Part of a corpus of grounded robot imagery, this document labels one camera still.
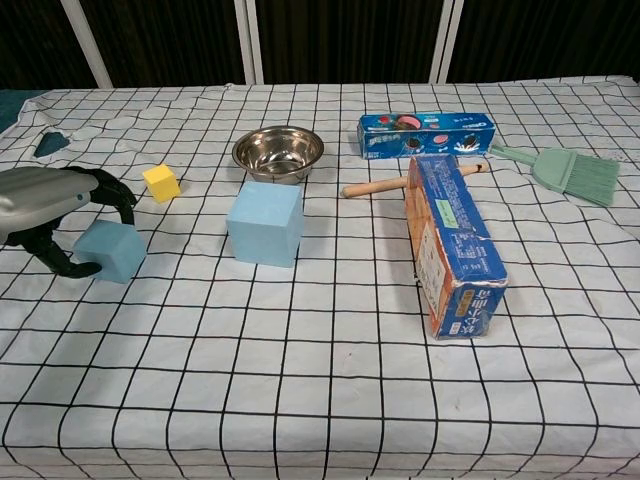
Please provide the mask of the white metal frame post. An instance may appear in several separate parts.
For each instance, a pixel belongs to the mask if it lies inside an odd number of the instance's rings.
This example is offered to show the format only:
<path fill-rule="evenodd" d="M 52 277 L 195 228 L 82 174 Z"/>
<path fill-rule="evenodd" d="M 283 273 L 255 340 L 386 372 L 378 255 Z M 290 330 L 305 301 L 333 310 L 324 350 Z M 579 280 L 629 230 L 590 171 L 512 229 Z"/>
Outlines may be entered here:
<path fill-rule="evenodd" d="M 264 73 L 256 0 L 234 0 L 245 83 L 263 85 Z"/>
<path fill-rule="evenodd" d="M 113 84 L 100 53 L 80 0 L 60 0 L 74 35 L 100 89 L 112 89 Z"/>
<path fill-rule="evenodd" d="M 430 84 L 446 84 L 464 0 L 443 0 L 429 74 Z"/>

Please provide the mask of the blue Oreo cookie box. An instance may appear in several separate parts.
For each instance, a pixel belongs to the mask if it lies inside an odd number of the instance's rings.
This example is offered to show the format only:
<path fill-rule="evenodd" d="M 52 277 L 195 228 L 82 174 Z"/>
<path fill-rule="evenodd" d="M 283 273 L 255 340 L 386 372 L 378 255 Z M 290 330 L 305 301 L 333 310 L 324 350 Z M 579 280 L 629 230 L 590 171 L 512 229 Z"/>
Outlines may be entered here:
<path fill-rule="evenodd" d="M 361 116 L 357 136 L 367 160 L 416 155 L 481 155 L 495 134 L 483 113 L 406 113 Z"/>

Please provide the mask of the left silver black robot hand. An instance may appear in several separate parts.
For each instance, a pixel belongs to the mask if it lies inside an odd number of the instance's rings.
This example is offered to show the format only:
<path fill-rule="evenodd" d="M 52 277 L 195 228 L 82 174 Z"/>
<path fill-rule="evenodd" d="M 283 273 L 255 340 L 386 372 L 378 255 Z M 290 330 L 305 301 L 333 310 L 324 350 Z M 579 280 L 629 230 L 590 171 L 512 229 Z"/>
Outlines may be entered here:
<path fill-rule="evenodd" d="M 23 247 L 62 277 L 96 274 L 102 270 L 99 264 L 72 262 L 53 239 L 62 219 L 88 203 L 111 206 L 123 224 L 134 223 L 136 197 L 102 169 L 16 167 L 0 171 L 0 244 Z"/>

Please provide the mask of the white black checkered tablecloth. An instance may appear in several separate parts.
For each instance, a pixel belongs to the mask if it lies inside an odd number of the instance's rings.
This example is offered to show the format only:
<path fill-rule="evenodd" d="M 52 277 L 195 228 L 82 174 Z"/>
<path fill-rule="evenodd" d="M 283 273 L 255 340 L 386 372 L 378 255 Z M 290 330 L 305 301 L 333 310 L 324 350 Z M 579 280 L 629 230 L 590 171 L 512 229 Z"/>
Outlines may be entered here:
<path fill-rule="evenodd" d="M 599 208 L 492 158 L 467 178 L 508 272 L 485 336 L 433 338 L 403 174 L 365 113 L 485 112 L 498 140 L 617 160 Z M 316 133 L 291 268 L 237 260 L 243 135 Z M 181 194 L 157 203 L 160 164 Z M 0 248 L 0 480 L 640 480 L 640 84 L 298 84 L 58 90 L 0 134 L 0 170 L 100 167 L 136 194 L 126 284 Z"/>

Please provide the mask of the small light blue foam cube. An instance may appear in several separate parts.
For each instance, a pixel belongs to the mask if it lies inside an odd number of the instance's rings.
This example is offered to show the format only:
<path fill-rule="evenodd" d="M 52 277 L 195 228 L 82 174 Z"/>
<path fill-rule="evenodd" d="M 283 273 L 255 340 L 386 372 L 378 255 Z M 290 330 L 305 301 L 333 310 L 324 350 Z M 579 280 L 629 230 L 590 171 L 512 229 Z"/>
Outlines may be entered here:
<path fill-rule="evenodd" d="M 82 262 L 95 262 L 95 278 L 126 284 L 146 256 L 145 244 L 133 225 L 96 220 L 76 240 L 72 251 Z"/>

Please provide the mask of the wooden stick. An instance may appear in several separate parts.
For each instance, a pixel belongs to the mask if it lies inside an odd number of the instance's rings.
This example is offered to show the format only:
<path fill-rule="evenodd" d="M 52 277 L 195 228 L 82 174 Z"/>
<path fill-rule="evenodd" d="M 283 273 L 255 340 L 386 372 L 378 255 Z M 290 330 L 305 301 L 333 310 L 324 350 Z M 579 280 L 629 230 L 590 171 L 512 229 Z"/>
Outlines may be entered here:
<path fill-rule="evenodd" d="M 464 176 L 487 173 L 488 171 L 488 163 L 456 166 L 455 162 L 447 160 L 420 160 L 415 162 L 414 173 L 422 175 L 437 198 L 445 198 L 446 196 L 452 198 L 454 193 L 459 194 L 466 188 Z M 349 185 L 343 188 L 342 196 L 353 198 L 400 188 L 414 188 L 417 182 L 415 177 L 407 174 L 403 177 Z"/>

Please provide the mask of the stainless steel bowl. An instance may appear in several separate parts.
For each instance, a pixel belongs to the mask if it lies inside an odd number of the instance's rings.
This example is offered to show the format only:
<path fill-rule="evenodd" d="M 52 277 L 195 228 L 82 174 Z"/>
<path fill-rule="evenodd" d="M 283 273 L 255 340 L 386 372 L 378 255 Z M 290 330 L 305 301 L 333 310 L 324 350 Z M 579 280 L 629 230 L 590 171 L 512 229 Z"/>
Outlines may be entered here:
<path fill-rule="evenodd" d="M 295 185 L 324 154 L 320 137 L 305 128 L 271 126 L 243 135 L 233 146 L 234 162 L 257 182 Z"/>

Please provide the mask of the green hand brush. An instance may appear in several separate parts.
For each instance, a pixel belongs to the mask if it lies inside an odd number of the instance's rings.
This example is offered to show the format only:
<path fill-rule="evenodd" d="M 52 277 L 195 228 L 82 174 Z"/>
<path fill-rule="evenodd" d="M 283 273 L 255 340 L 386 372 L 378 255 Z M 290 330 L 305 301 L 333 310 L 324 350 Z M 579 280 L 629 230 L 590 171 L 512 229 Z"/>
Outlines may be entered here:
<path fill-rule="evenodd" d="M 489 152 L 529 166 L 534 179 L 549 190 L 603 207 L 613 203 L 619 174 L 619 163 L 615 160 L 558 148 L 547 148 L 532 155 L 498 144 L 492 145 Z"/>

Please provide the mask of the long blue cracker box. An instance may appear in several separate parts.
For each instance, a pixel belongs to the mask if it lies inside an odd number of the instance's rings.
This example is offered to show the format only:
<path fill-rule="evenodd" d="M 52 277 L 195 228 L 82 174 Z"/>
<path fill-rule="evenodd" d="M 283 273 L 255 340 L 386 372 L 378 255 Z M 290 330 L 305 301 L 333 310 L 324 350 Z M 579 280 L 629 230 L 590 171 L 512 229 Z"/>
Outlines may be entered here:
<path fill-rule="evenodd" d="M 452 155 L 410 160 L 405 211 L 434 338 L 487 333 L 508 274 L 464 177 L 488 170 Z"/>

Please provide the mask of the small yellow foam cube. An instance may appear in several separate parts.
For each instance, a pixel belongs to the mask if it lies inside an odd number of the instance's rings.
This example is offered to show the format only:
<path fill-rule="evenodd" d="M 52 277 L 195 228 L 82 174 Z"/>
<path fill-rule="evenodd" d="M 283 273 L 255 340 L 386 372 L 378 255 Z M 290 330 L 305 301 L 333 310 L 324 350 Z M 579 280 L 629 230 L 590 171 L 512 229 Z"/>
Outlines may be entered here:
<path fill-rule="evenodd" d="M 181 194 L 177 178 L 167 165 L 160 164 L 144 171 L 143 178 L 157 203 L 164 203 Z"/>

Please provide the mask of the large blue foam cube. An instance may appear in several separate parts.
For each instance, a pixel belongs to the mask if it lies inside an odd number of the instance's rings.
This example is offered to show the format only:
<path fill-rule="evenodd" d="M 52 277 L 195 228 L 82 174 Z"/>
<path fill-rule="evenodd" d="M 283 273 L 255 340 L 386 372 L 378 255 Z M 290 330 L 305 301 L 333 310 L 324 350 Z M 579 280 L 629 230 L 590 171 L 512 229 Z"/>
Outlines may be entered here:
<path fill-rule="evenodd" d="M 226 218 L 234 257 L 291 268 L 303 232 L 302 200 L 298 185 L 246 182 Z"/>

